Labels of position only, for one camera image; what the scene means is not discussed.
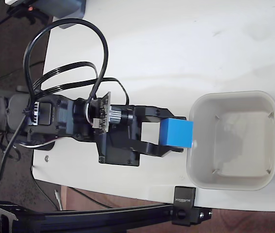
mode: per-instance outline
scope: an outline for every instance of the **black plastic bracket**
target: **black plastic bracket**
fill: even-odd
[[[175,187],[172,224],[197,225],[211,219],[212,209],[194,206],[195,188]]]

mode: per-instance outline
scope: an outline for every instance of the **white table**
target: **white table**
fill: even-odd
[[[188,116],[206,93],[262,90],[275,99],[275,0],[88,0],[86,20],[109,46],[105,77],[118,78],[131,104],[168,108]],[[51,32],[44,72],[77,62],[102,65],[102,45],[83,26]],[[43,88],[94,78],[90,68],[60,74]],[[103,83],[98,96],[121,88]],[[64,91],[87,98],[90,87]],[[158,124],[143,127],[143,140],[157,142]],[[35,151],[36,179],[123,197],[173,202],[174,186],[194,186],[186,173],[187,151],[164,158],[141,155],[139,167],[98,163],[95,143],[65,138],[51,151]],[[275,211],[275,176],[259,191],[197,189],[196,206]]]

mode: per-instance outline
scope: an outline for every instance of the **beige plastic container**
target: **beige plastic container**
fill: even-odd
[[[275,174],[275,101],[262,91],[207,94],[192,106],[187,173],[200,188],[259,190]]]

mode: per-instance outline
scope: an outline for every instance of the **blue block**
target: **blue block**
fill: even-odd
[[[159,144],[191,148],[193,127],[192,121],[174,118],[164,119],[160,122]]]

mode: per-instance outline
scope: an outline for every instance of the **black wire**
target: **black wire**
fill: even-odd
[[[10,142],[7,145],[6,150],[4,151],[1,164],[0,164],[0,181],[2,180],[3,172],[5,170],[6,160],[8,158],[8,155],[10,153],[11,148],[13,147],[13,144],[16,141],[17,136],[19,135],[21,129],[23,128],[23,123],[27,122],[28,117],[25,115],[23,119],[21,120],[21,123],[19,124],[18,128],[16,129],[14,135],[12,136]]]
[[[81,82],[66,83],[63,85],[55,86],[55,87],[52,87],[52,88],[49,88],[49,89],[39,92],[38,94],[35,95],[35,99],[37,100],[44,96],[51,95],[51,94],[54,94],[59,91],[68,90],[71,88],[93,85],[93,84],[95,84],[95,82],[96,82],[96,79],[91,79],[91,80],[86,80],[86,81],[81,81]],[[124,91],[124,93],[126,95],[126,105],[129,105],[129,95],[128,95],[127,91],[125,90],[124,86],[121,84],[121,82],[118,79],[104,78],[102,80],[102,82],[117,82],[117,83],[119,83],[119,85],[121,86],[122,90]]]
[[[41,31],[39,31],[37,33],[37,35],[34,37],[34,39],[28,44],[25,53],[24,53],[24,59],[23,59],[23,69],[24,69],[24,75],[25,75],[25,80],[26,80],[26,84],[28,86],[29,89],[29,94],[30,94],[30,100],[29,100],[29,105],[28,108],[30,110],[32,110],[33,105],[34,105],[34,96],[35,96],[35,92],[34,92],[34,88],[32,86],[32,79],[31,79],[31,73],[30,73],[30,56],[31,56],[31,52],[33,50],[33,47],[35,46],[35,44],[37,43],[37,41],[43,36],[45,35],[47,32],[49,32],[51,29],[61,26],[61,25],[65,25],[65,24],[81,24],[83,26],[86,26],[90,29],[92,29],[100,38],[102,44],[103,44],[103,49],[104,49],[104,60],[103,60],[103,65],[102,65],[102,69],[100,71],[100,74],[98,76],[98,79],[96,80],[89,98],[87,100],[87,103],[90,103],[90,101],[95,97],[95,94],[97,92],[97,89],[99,87],[99,84],[101,83],[106,68],[107,68],[107,62],[108,62],[108,47],[107,47],[107,41],[103,35],[103,33],[92,23],[82,20],[82,19],[78,19],[78,18],[65,18],[65,19],[59,19],[53,23],[50,23],[49,25],[47,25],[44,29],[42,29]]]
[[[100,203],[100,202],[98,202],[97,200],[94,200],[94,199],[90,198],[88,195],[84,194],[83,192],[81,192],[81,191],[79,191],[79,190],[77,190],[77,189],[75,189],[75,188],[72,188],[72,187],[69,187],[69,188],[70,188],[71,190],[74,190],[75,192],[79,193],[80,195],[84,196],[85,198],[88,198],[90,201],[93,201],[94,203],[96,203],[96,204],[98,204],[98,205],[100,205],[100,206],[103,206],[103,207],[105,207],[105,208],[107,208],[107,209],[112,209],[112,207],[110,207],[110,206],[108,206],[108,205],[105,205],[105,204],[103,204],[103,203]]]
[[[45,61],[39,61],[39,62],[35,62],[33,64],[30,65],[30,67],[34,67],[36,65],[39,65],[39,64],[43,64]],[[21,71],[23,68],[19,68],[19,69],[15,69],[13,71],[11,71],[9,74],[5,74],[5,75],[2,75],[0,76],[0,80],[3,80],[5,78],[8,78],[10,77],[11,75],[13,75],[14,73],[18,72],[18,71]]]
[[[75,68],[79,68],[79,67],[92,67],[95,71],[96,77],[98,78],[98,74],[97,74],[97,69],[95,67],[95,65],[91,62],[75,62],[75,63],[71,63],[62,67],[58,67],[54,70],[49,71],[48,73],[44,74],[40,79],[38,79],[37,81],[34,82],[33,84],[33,88],[37,89],[44,81],[48,80],[49,78],[63,73],[65,71],[71,70],[71,69],[75,69]]]
[[[48,197],[48,195],[41,189],[41,187],[38,185],[38,183],[36,182],[34,175],[32,174],[32,167],[34,166],[34,153],[32,155],[32,166],[31,166],[31,170],[30,170],[30,174],[32,177],[32,181],[35,183],[36,187],[39,189],[39,191],[46,197],[46,199],[53,205],[53,207],[59,211],[60,209],[58,208],[58,206]]]

